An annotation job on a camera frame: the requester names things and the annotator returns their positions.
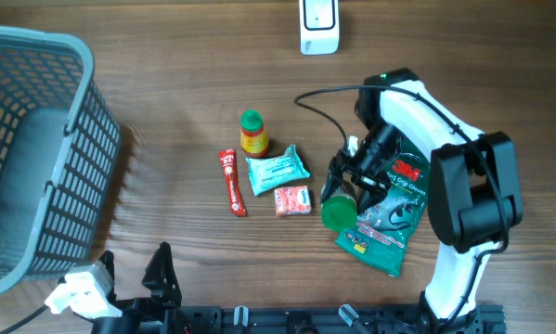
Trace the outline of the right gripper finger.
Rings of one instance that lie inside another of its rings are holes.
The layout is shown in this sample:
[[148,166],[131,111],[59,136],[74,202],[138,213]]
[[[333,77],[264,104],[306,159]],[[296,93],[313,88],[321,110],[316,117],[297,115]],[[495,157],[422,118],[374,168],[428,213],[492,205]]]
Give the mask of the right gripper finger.
[[357,202],[357,212],[359,214],[367,209],[381,203],[384,200],[384,189],[382,187],[376,189],[362,189]]
[[343,174],[345,172],[346,162],[342,156],[335,156],[331,159],[328,175],[325,185],[321,190],[320,202],[324,203],[334,194],[340,192],[343,186]]

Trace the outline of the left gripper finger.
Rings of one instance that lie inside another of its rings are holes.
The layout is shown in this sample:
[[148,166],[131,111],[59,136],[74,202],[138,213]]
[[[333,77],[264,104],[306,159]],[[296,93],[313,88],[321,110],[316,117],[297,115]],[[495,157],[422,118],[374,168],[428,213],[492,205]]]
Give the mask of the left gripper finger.
[[108,293],[108,297],[115,297],[115,290],[114,290],[114,254],[110,250],[105,250],[98,258],[100,262],[102,262],[111,277],[111,290]]
[[180,307],[182,293],[175,274],[170,244],[162,242],[154,252],[141,284],[150,291],[150,296],[162,303]]

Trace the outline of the green lid jar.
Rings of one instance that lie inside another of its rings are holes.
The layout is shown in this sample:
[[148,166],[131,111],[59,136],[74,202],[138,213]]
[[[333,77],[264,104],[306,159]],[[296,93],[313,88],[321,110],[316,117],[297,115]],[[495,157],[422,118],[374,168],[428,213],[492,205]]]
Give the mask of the green lid jar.
[[331,231],[341,232],[353,227],[357,215],[356,192],[349,182],[344,182],[321,203],[322,223]]

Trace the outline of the green 3M gloves packet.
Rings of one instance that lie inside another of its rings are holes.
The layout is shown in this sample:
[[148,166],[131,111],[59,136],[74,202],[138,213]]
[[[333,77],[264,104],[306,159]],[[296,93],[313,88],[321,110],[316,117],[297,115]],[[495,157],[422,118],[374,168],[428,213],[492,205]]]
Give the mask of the green 3M gloves packet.
[[357,216],[356,225],[342,231],[335,244],[360,262],[398,277],[407,244],[427,207],[430,163],[408,139],[385,167],[392,182],[387,197]]

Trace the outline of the red tissue packet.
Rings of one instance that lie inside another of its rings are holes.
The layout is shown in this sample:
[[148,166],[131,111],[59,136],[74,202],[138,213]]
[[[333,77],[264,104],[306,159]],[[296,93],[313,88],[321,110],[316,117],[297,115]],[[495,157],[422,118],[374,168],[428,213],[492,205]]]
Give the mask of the red tissue packet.
[[277,216],[308,214],[312,211],[307,186],[285,186],[274,190]]

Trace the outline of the teal tissue packet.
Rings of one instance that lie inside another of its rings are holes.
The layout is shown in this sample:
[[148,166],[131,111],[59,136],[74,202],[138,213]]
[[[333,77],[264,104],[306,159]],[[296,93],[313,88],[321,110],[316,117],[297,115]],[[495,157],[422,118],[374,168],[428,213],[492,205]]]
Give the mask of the teal tissue packet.
[[268,159],[247,158],[246,161],[249,166],[249,178],[254,196],[259,196],[291,181],[311,176],[304,168],[295,144],[289,145],[280,156]]

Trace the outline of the green cap sauce bottle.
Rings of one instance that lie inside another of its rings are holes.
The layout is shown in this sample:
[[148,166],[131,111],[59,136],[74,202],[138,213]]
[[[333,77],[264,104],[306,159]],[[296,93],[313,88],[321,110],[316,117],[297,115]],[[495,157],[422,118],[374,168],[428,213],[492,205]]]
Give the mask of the green cap sauce bottle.
[[269,137],[256,110],[249,109],[240,117],[240,145],[250,158],[263,158],[269,151]]

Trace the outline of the red sachet stick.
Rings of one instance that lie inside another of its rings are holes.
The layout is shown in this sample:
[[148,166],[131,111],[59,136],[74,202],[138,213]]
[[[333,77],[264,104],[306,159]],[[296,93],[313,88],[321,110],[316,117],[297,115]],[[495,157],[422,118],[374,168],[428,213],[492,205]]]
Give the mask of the red sachet stick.
[[237,217],[245,217],[248,212],[239,191],[239,180],[236,166],[236,151],[233,148],[221,150],[219,160],[226,180],[229,208]]

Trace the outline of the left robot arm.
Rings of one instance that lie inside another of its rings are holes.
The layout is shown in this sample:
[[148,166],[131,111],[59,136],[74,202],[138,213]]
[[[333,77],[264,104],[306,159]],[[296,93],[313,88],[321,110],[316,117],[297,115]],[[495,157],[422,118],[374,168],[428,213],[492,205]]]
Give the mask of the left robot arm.
[[162,242],[149,261],[141,284],[149,297],[118,301],[120,317],[107,316],[92,320],[92,333],[140,333],[142,326],[154,324],[149,333],[191,333],[192,325],[180,310],[182,293],[175,275],[171,246]]

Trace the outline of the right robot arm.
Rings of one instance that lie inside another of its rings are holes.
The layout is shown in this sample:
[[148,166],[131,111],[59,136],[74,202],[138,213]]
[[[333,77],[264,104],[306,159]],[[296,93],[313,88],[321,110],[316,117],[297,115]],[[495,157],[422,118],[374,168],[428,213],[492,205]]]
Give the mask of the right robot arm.
[[349,173],[363,190],[358,212],[383,201],[393,187],[384,167],[408,139],[428,160],[427,209],[441,242],[424,291],[429,329],[468,324],[486,260],[506,250],[510,228],[523,218],[513,143],[461,121],[408,68],[368,77],[355,90],[355,113],[369,132],[356,153],[340,149],[331,160],[321,199],[331,199]]

